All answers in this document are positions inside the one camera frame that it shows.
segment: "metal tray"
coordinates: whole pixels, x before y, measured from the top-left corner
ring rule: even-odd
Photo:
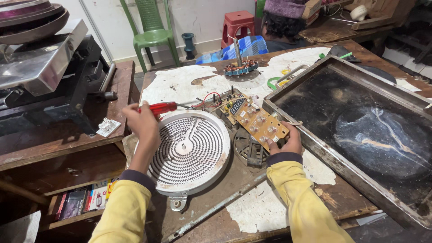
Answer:
[[[41,42],[0,45],[0,90],[23,86],[34,96],[54,92],[87,31],[82,19],[73,19]]]
[[[432,229],[431,101],[328,56],[264,98],[302,143],[405,228]]]

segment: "blue checkered cloth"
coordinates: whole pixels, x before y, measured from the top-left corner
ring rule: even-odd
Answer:
[[[254,56],[259,54],[266,54],[267,50],[266,41],[261,35],[246,36],[238,40],[238,45],[240,47],[241,57]],[[222,61],[235,59],[235,48],[234,44],[223,48],[220,51],[209,53],[204,56],[197,58],[195,64],[210,63],[214,61]]]

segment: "screw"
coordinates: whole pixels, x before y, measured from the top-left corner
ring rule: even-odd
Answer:
[[[180,207],[181,202],[179,200],[175,200],[173,204],[174,204],[174,207],[178,208],[178,207]]]

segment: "hand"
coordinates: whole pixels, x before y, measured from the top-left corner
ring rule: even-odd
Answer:
[[[159,118],[153,115],[149,104],[144,101],[141,106],[141,113],[138,113],[138,104],[131,104],[123,108],[122,112],[127,117],[127,125],[139,138],[138,148],[133,156],[129,169],[147,173],[150,160],[161,144],[159,134]]]
[[[302,154],[302,141],[300,138],[300,132],[295,126],[289,124],[286,121],[281,122],[286,128],[288,128],[289,132],[287,135],[287,142],[282,146],[281,149],[277,146],[277,143],[273,142],[273,140],[267,140],[270,149],[270,155],[280,153],[280,152],[294,152],[298,154]]]

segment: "control panel board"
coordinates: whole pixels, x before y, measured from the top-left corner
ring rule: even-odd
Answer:
[[[269,152],[267,140],[271,139],[277,142],[289,132],[280,121],[253,104],[251,99],[249,102],[242,102],[241,106],[233,114],[235,119]]]
[[[236,113],[241,108],[241,106],[243,105],[245,100],[246,99],[238,99],[238,100],[234,101],[231,109],[229,110],[231,112],[231,114],[236,115]]]

